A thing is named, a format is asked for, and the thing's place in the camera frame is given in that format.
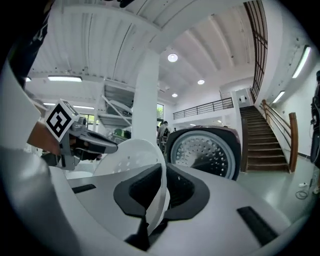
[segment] cable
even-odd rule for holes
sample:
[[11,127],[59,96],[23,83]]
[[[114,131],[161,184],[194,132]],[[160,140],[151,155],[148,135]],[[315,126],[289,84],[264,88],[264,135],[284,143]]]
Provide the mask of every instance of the cable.
[[310,180],[310,185],[309,185],[309,188],[308,188],[307,192],[305,190],[300,190],[300,191],[295,193],[295,197],[300,199],[300,200],[306,199],[309,196],[313,180],[314,180],[314,178],[312,177],[311,180]]

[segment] metal railing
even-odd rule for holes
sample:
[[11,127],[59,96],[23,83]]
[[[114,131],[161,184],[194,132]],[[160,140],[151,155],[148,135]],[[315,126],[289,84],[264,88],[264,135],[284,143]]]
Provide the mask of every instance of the metal railing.
[[173,113],[173,119],[186,118],[190,116],[200,115],[207,112],[231,109],[234,107],[232,98],[224,98],[207,104],[191,107],[176,113]]
[[272,123],[275,124],[288,144],[290,148],[289,169],[291,172],[294,172],[297,166],[299,146],[298,122],[296,113],[289,113],[290,123],[288,123],[274,108],[267,104],[265,99],[262,101],[262,104],[260,104],[260,108],[264,111],[264,116],[269,126],[272,127]]
[[243,4],[250,21],[254,41],[255,65],[252,94],[255,102],[260,92],[266,69],[268,52],[267,21],[262,1],[249,1]]

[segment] window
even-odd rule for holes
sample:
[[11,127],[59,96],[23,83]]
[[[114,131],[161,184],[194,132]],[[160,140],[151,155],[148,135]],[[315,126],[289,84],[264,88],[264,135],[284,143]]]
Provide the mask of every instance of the window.
[[164,105],[157,104],[156,105],[156,118],[157,119],[164,119]]
[[86,128],[93,131],[95,116],[93,114],[80,114],[80,116],[86,118]]

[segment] black panel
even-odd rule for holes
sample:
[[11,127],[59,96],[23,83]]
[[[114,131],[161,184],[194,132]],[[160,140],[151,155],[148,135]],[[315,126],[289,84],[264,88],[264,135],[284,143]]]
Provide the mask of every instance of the black panel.
[[248,228],[252,231],[261,246],[265,246],[277,238],[277,233],[265,222],[265,220],[250,206],[236,210]]
[[162,168],[158,163],[120,182],[114,189],[114,200],[126,215],[143,218],[161,186],[161,178]]
[[188,220],[196,216],[208,203],[210,191],[200,179],[168,163],[167,188],[170,193],[169,209],[164,220]]
[[146,251],[150,247],[149,238],[148,238],[148,224],[146,222],[146,218],[143,217],[139,229],[136,234],[130,235],[125,241],[136,247],[140,250]]
[[95,189],[96,186],[93,184],[88,184],[88,185],[83,185],[83,186],[76,186],[72,188],[72,191],[77,194],[77,193],[81,193],[81,192],[85,192],[88,190],[93,190]]

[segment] stair railing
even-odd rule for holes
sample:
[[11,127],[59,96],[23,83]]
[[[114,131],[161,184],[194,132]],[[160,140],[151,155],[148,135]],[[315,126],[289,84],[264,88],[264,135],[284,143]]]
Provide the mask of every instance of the stair railing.
[[262,101],[262,104],[260,104],[259,107],[264,111],[264,116],[269,126],[271,126],[272,120],[288,144],[290,148],[289,169],[293,173],[297,166],[299,146],[298,122],[296,113],[289,113],[290,123],[288,123],[274,108],[267,104],[265,99]]
[[248,167],[249,131],[248,131],[247,120],[242,118],[241,123],[242,123],[242,156],[241,156],[240,171],[246,172]]

